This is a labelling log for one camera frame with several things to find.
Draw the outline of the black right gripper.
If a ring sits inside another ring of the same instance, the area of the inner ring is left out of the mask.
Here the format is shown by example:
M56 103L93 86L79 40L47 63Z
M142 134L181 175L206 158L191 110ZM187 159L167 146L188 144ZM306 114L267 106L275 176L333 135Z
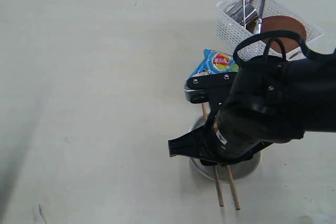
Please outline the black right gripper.
M249 117L232 111L211 111L204 126L168 140L169 156L199 159L204 166L237 164L272 144L261 136L261 129Z

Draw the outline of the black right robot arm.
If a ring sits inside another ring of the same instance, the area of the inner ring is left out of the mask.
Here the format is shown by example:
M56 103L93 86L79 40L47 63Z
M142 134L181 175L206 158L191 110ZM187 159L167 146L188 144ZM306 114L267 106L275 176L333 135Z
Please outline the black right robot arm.
M335 61L283 61L187 80L191 103L208 102L203 126L169 140L170 156L232 165L306 132L335 132Z

